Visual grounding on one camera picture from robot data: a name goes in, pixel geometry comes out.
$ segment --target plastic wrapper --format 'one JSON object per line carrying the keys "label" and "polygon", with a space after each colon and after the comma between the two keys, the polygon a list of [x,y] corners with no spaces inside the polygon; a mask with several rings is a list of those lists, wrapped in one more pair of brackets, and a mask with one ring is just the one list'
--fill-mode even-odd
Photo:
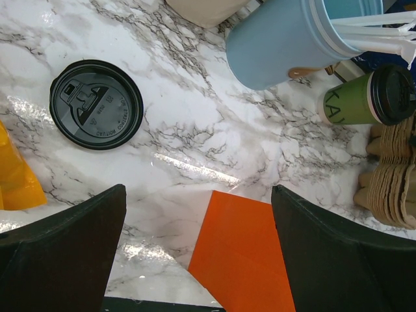
{"label": "plastic wrapper", "polygon": [[0,209],[20,210],[45,203],[46,197],[36,176],[0,122]]}

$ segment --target white marble surface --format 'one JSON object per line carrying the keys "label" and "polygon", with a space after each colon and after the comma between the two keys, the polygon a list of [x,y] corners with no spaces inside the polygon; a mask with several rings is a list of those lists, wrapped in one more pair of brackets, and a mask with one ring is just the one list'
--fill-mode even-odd
{"label": "white marble surface", "polygon": [[[1,0],[0,119],[49,203],[0,211],[0,231],[123,183],[127,217],[107,294],[207,306],[218,303],[184,267],[213,189],[269,202],[282,183],[360,224],[416,239],[352,205],[368,166],[368,127],[328,127],[315,113],[338,80],[318,73],[248,90],[226,62],[224,38],[237,20],[201,29],[161,0]],[[120,148],[79,148],[49,115],[52,80],[85,58],[121,67],[142,92],[144,121]]]}

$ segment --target black plastic lid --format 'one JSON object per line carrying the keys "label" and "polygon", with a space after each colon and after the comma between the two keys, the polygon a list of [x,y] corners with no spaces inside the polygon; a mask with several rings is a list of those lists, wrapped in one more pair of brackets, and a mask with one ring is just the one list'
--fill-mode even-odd
{"label": "black plastic lid", "polygon": [[396,125],[409,118],[416,110],[416,102],[410,97],[415,93],[409,70],[386,64],[378,68],[371,81],[374,109],[385,125]]}
{"label": "black plastic lid", "polygon": [[91,150],[126,143],[143,119],[143,101],[134,81],[101,60],[69,65],[51,85],[50,111],[59,130]]}

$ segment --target blue plastic cup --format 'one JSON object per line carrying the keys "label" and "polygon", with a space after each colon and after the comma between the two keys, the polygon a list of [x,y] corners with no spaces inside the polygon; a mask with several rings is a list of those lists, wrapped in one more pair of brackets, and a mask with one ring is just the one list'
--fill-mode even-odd
{"label": "blue plastic cup", "polygon": [[382,0],[268,0],[230,32],[229,66],[244,86],[265,90],[364,52],[330,19],[382,13]]}

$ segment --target yellow bag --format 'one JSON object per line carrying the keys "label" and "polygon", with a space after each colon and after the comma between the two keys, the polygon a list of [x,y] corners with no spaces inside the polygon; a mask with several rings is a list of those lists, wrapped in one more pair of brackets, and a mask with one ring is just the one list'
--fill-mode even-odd
{"label": "yellow bag", "polygon": [[0,209],[20,210],[45,203],[46,197],[36,176],[0,122]]}

